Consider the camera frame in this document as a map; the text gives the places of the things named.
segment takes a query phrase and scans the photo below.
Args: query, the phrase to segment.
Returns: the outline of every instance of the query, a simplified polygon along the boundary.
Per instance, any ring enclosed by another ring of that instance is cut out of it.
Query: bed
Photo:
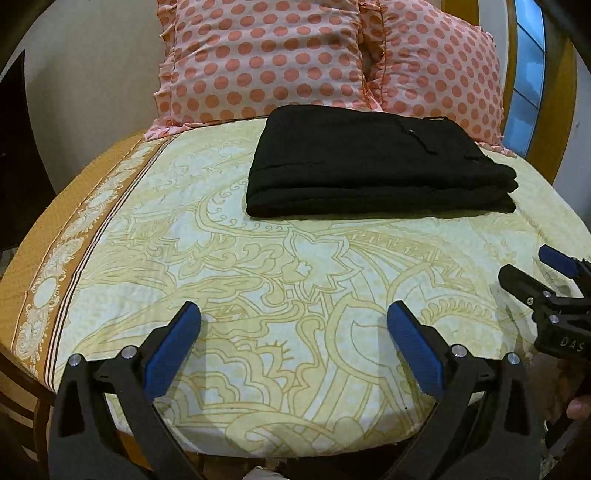
[[[194,301],[201,335],[156,406],[187,450],[266,458],[417,431],[433,403],[386,330],[394,300],[474,355],[532,360],[535,327],[498,270],[513,264],[567,294],[537,250],[591,255],[589,231],[532,165],[485,151],[517,172],[510,215],[256,220],[244,196],[265,121],[149,142],[140,132],[86,167],[0,283],[0,342],[56,390],[72,353],[139,345]]]

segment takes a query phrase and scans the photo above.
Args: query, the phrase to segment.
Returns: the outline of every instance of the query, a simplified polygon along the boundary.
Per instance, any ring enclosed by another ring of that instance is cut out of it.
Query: screw
[[[79,353],[75,353],[74,355],[71,355],[70,358],[68,359],[68,363],[73,367],[80,364],[80,362],[82,362],[82,355]]]
[[[135,357],[136,353],[138,353],[138,348],[135,345],[124,346],[121,350],[121,356],[127,360]]]
[[[464,358],[468,354],[468,350],[463,345],[452,346],[452,353],[458,358]]]
[[[509,363],[511,365],[519,365],[519,362],[521,362],[521,360],[519,360],[519,355],[517,355],[516,353],[509,353],[509,355],[507,355],[507,360],[509,360]]]

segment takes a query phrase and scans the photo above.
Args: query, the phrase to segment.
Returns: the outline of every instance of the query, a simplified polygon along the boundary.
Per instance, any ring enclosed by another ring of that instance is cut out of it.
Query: black folded cloth
[[[515,171],[447,118],[317,105],[274,110],[248,177],[254,217],[488,210],[511,213]]]

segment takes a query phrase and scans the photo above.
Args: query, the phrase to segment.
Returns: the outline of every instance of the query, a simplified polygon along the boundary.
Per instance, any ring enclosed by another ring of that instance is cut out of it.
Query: blue window glass
[[[517,27],[517,73],[515,88],[535,106],[540,105],[544,85],[544,52]]]
[[[545,51],[544,18],[540,7],[534,0],[515,0],[515,9],[517,10],[517,23]]]
[[[518,92],[513,92],[503,145],[525,157],[537,118],[538,109]]]

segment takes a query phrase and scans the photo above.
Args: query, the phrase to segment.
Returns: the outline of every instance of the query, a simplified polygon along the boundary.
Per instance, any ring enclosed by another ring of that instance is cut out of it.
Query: pillow
[[[147,140],[288,103],[381,110],[361,71],[356,0],[171,0],[158,16],[167,58]]]
[[[490,34],[424,0],[363,0],[368,84],[385,112],[446,116],[476,141],[500,144],[500,61]]]

